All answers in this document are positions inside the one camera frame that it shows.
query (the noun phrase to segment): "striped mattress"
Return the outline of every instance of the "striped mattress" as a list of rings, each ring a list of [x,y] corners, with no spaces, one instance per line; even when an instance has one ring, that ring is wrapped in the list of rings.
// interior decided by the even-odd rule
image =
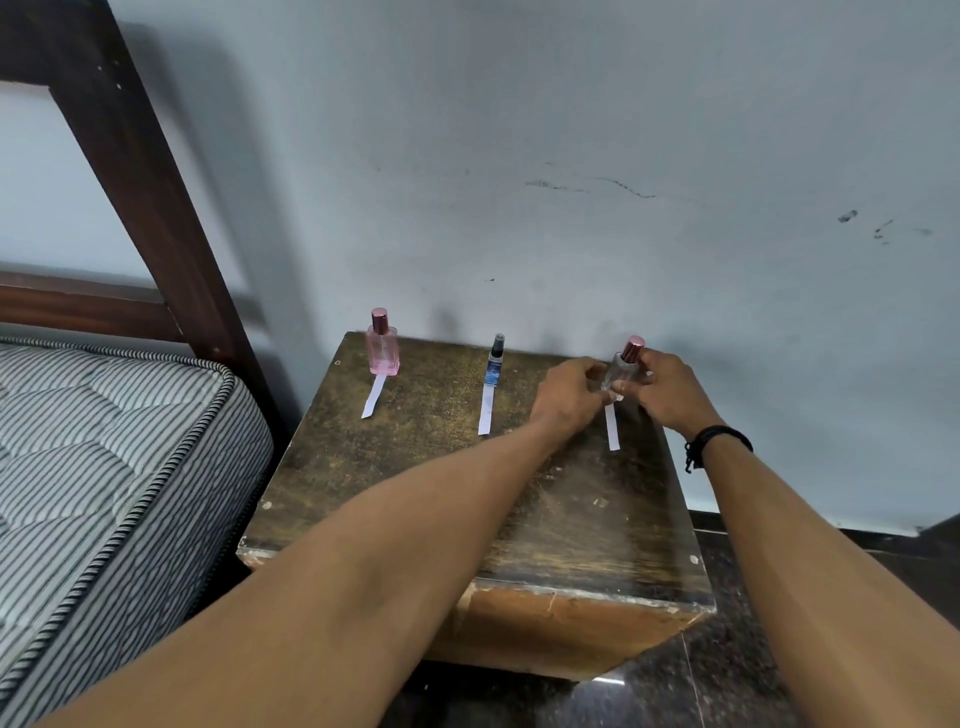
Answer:
[[[219,364],[0,338],[0,726],[186,619],[272,452]]]

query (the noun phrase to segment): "perfume bottle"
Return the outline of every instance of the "perfume bottle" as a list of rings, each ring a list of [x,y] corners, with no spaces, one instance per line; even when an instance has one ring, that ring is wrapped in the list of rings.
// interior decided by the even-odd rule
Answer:
[[[490,347],[490,355],[487,357],[487,373],[484,375],[483,383],[496,386],[500,379],[500,368],[503,367],[503,345],[504,339],[502,333],[498,333],[493,338],[493,346]]]
[[[367,329],[367,358],[375,375],[393,376],[400,370],[400,345],[396,329],[387,322],[387,309],[371,311],[373,324]]]
[[[640,353],[646,342],[639,336],[627,339],[622,352],[613,355],[613,361],[607,366],[607,373],[603,377],[600,389],[610,389],[610,385],[619,379],[632,379],[640,370]]]

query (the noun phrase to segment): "worn wooden surface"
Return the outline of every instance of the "worn wooden surface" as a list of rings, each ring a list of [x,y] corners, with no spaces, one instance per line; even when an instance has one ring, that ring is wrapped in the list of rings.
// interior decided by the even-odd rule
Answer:
[[[241,558],[261,566],[364,489],[479,442],[487,353],[401,339],[399,374],[361,420],[373,377],[363,334],[348,333],[241,540]],[[537,385],[560,361],[506,351],[491,436],[523,425]],[[714,611],[662,430],[635,405],[616,407],[622,449],[610,452],[601,413],[540,468],[484,561],[474,598],[461,600],[468,612],[454,610],[432,656],[579,678]],[[517,643],[523,634],[529,639]]]

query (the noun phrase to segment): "metallic pink cap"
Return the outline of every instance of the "metallic pink cap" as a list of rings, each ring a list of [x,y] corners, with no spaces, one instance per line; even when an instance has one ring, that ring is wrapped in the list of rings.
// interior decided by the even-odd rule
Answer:
[[[390,331],[390,324],[387,322],[387,309],[375,308],[370,312],[373,316],[373,330],[383,336]]]
[[[628,364],[636,364],[640,359],[640,352],[646,345],[647,343],[639,336],[631,336],[627,339],[627,345],[623,348],[620,358]]]

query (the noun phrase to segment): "white paper strip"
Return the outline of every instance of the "white paper strip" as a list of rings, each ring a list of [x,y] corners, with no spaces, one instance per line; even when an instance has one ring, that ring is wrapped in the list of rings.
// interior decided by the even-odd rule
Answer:
[[[367,397],[367,403],[363,405],[363,414],[360,415],[361,420],[365,420],[371,414],[373,414],[373,406],[379,399],[380,392],[383,391],[383,382],[386,380],[387,375],[377,375],[376,379],[373,380],[373,387],[371,387],[370,396]]]
[[[607,415],[607,442],[610,443],[610,449],[620,449],[620,436],[616,432],[616,412],[613,411],[613,405],[608,404],[604,407]]]
[[[478,435],[490,434],[490,420],[493,416],[493,390],[492,384],[483,385],[483,399],[480,400],[480,426],[477,428]]]

